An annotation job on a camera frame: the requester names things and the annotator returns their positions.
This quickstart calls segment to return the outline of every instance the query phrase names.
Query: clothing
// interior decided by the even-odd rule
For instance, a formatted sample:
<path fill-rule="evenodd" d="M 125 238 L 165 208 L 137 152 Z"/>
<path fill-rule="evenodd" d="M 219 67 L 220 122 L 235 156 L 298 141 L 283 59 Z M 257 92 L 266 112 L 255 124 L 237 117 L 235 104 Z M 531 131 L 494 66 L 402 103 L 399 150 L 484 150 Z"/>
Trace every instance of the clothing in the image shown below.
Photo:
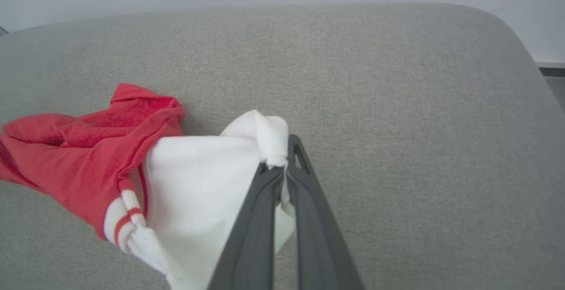
<path fill-rule="evenodd" d="M 174 97 L 122 83 L 106 110 L 17 119 L 0 135 L 0 180 L 51 195 L 173 290 L 203 290 L 260 162 L 286 166 L 289 133 L 254 110 L 220 136 L 183 137 L 184 115 Z M 277 251 L 294 220 L 275 215 Z"/>
<path fill-rule="evenodd" d="M 173 290 L 205 290 L 259 163 L 287 165 L 288 135 L 283 119 L 254 110 L 220 136 L 157 141 L 143 162 L 147 224 L 131 225 L 124 251 L 165 274 Z M 293 231 L 277 206 L 275 252 Z"/>
<path fill-rule="evenodd" d="M 100 238 L 123 245 L 121 228 L 141 212 L 128 175 L 158 139 L 182 135 L 184 115 L 174 97 L 121 83 L 103 111 L 17 119 L 0 134 L 0 180 L 49 194 Z M 115 207 L 119 219 L 105 227 L 106 210 L 119 197 L 125 201 Z"/>

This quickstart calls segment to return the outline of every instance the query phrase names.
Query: white cloth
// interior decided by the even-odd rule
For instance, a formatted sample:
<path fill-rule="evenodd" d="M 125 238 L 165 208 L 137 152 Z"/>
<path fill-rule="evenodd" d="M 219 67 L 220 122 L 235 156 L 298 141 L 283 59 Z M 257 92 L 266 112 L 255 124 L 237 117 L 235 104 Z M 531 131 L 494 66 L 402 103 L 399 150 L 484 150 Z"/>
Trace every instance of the white cloth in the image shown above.
<path fill-rule="evenodd" d="M 147 226 L 135 225 L 126 251 L 165 274 L 173 290 L 206 289 L 259 163 L 286 166 L 288 134 L 280 117 L 249 111 L 220 136 L 160 139 L 143 163 Z M 275 214 L 278 251 L 294 219 L 280 205 Z"/>

